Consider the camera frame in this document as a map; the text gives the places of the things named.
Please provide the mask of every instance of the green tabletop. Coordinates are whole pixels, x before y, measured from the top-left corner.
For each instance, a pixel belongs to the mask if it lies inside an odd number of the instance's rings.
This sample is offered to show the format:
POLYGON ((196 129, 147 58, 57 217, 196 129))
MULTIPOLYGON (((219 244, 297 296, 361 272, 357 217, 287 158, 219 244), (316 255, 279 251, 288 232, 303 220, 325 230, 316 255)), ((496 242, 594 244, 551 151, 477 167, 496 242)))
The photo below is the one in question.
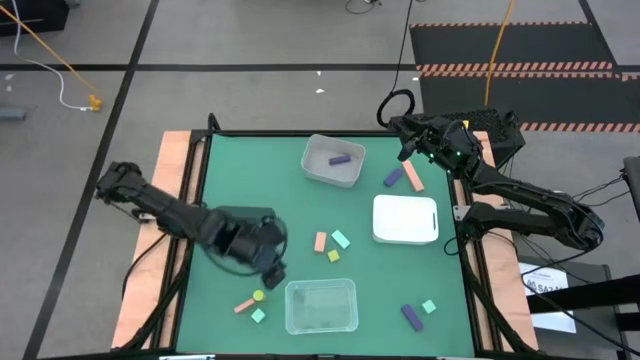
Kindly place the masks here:
POLYGON ((393 137, 343 138, 363 145, 366 158, 351 189, 308 179, 300 167, 307 138, 214 136, 204 201, 210 207, 272 207, 289 232, 286 279, 259 303, 266 318, 233 308, 261 289, 259 277, 241 278, 216 268, 196 247, 181 318, 177 349, 184 352, 278 353, 472 357, 473 345, 460 261, 443 252, 455 235, 446 174, 421 155, 411 160, 425 185, 415 193, 406 176, 393 187, 384 178, 401 167, 393 137), (373 198, 378 194, 426 196, 438 206, 439 238, 423 246, 393 245, 372 238, 373 198), (313 251, 318 231, 339 229, 351 246, 327 238, 330 263, 313 251), (354 332, 291 335, 285 330, 284 288, 294 280, 349 278, 357 292, 359 326, 354 332), (420 304, 431 299, 437 310, 420 304), (410 304, 424 323, 415 332, 400 308, 410 304))

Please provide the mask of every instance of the orange cable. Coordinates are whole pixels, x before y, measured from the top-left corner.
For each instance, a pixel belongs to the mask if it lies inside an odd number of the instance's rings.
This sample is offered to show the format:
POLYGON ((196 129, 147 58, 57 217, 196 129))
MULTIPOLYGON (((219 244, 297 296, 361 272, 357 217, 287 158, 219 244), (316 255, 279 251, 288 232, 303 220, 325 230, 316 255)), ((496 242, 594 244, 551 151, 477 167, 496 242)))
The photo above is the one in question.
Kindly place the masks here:
POLYGON ((504 20, 502 20, 502 26, 500 26, 500 32, 498 33, 498 39, 496 40, 496 45, 493 47, 493 54, 491 54, 491 60, 489 61, 489 72, 487 73, 487 84, 484 89, 484 106, 489 104, 489 89, 491 87, 491 75, 493 73, 493 65, 496 61, 496 56, 498 55, 498 49, 500 48, 500 41, 502 41, 502 34, 504 33, 504 29, 509 22, 509 15, 511 15, 511 9, 513 8, 513 3, 515 0, 509 0, 509 7, 507 8, 507 13, 504 15, 504 20))
POLYGON ((75 75, 78 78, 78 80, 80 80, 83 84, 87 85, 89 89, 95 92, 99 92, 98 89, 95 88, 95 86, 91 85, 80 74, 78 74, 71 65, 69 65, 66 61, 64 61, 64 59, 61 58, 55 51, 53 51, 53 49, 51 49, 49 45, 47 45, 42 39, 40 39, 40 37, 36 35, 36 33, 34 33, 27 25, 22 23, 22 21, 18 20, 18 18, 16 18, 9 10, 7 10, 2 5, 0 5, 0 10, 2 10, 2 12, 4 12, 8 17, 10 17, 17 24, 20 24, 20 26, 22 26, 23 29, 29 32, 29 34, 31 34, 31 36, 33 36, 40 43, 40 45, 42 45, 45 49, 47 49, 51 53, 51 55, 53 55, 56 59, 58 59, 59 62, 64 64, 67 67, 67 69, 69 69, 69 71, 71 71, 73 75, 75 75))

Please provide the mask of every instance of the pink block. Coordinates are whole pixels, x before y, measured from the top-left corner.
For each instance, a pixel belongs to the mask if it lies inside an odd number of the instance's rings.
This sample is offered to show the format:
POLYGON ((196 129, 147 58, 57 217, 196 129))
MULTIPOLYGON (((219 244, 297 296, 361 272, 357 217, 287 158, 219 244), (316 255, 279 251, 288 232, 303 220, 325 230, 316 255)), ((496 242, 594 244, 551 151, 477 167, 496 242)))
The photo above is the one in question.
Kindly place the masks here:
POLYGON ((411 182, 411 186, 413 186, 413 190, 415 192, 420 192, 424 190, 424 186, 422 185, 422 181, 418 177, 418 173, 416 173, 416 169, 413 167, 411 161, 403 161, 402 167, 404 168, 404 172, 407 173, 409 177, 409 181, 411 182))
POLYGON ((327 242, 327 233, 316 233, 316 245, 313 247, 313 251, 322 253, 324 252, 324 244, 327 242))
POLYGON ((256 301, 255 301, 255 300, 253 300, 253 299, 249 299, 249 300, 247 300, 247 301, 243 302, 242 304, 240 304, 240 305, 236 306, 236 307, 233 309, 233 312, 234 312, 234 313, 236 313, 236 314, 241 313, 241 312, 243 312, 243 311, 247 310, 247 308, 251 307, 251 306, 252 306, 253 304, 255 304, 255 303, 256 303, 256 301))

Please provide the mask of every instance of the transparent plastic bin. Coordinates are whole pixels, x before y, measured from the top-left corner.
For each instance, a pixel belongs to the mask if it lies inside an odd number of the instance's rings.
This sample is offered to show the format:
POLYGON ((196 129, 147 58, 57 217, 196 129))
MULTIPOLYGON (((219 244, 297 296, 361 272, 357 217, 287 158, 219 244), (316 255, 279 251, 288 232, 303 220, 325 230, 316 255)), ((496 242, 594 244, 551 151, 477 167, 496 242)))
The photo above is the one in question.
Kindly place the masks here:
POLYGON ((354 331, 356 284, 350 279, 292 281, 285 288, 285 313, 291 335, 354 331))
POLYGON ((364 146, 360 144, 314 134, 309 137, 301 165, 307 177, 350 188, 360 176, 364 155, 364 146), (329 159, 342 155, 351 156, 351 161, 329 165, 329 159))

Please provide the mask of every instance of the warning stripe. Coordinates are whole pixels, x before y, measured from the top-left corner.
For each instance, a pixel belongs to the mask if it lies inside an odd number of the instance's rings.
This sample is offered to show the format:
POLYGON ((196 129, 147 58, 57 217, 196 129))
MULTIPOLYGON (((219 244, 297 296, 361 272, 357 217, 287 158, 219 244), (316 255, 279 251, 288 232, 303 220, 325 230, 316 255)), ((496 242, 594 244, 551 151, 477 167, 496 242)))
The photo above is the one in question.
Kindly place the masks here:
MULTIPOLYGON (((422 70, 420 77, 487 77, 487 71, 429 71, 422 70)), ((513 72, 498 71, 492 73, 492 78, 581 78, 581 79, 619 79, 620 75, 610 72, 513 72)))
MULTIPOLYGON (((586 21, 515 21, 509 22, 509 26, 541 26, 541 25, 585 25, 586 21)), ((409 28, 421 27, 471 27, 471 26, 501 26, 499 22, 467 22, 467 23, 416 23, 409 28)))
POLYGON ((622 75, 622 81, 631 81, 640 79, 640 75, 622 75))
MULTIPOLYGON (((487 63, 458 63, 458 64, 425 64, 416 65, 419 71, 477 71, 482 68, 486 71, 489 68, 487 63)), ((613 63, 606 61, 584 61, 584 62, 526 62, 526 63, 495 63, 495 71, 602 71, 612 70, 613 63)))
POLYGON ((520 131, 556 131, 556 132, 624 132, 640 133, 640 124, 637 123, 522 123, 520 131))

